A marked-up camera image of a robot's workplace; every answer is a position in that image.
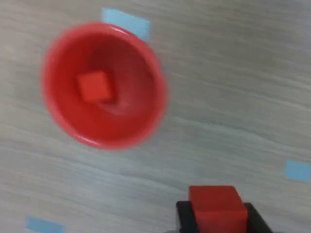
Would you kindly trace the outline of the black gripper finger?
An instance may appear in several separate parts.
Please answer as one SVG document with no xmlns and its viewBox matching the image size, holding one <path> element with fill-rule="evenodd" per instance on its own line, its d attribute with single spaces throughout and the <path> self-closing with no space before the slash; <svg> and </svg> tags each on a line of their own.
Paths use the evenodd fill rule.
<svg viewBox="0 0 311 233">
<path fill-rule="evenodd" d="M 190 201 L 178 201 L 176 203 L 176 232 L 199 233 Z"/>
<path fill-rule="evenodd" d="M 273 233 L 266 221 L 250 202 L 244 203 L 247 209 L 247 233 Z"/>
</svg>

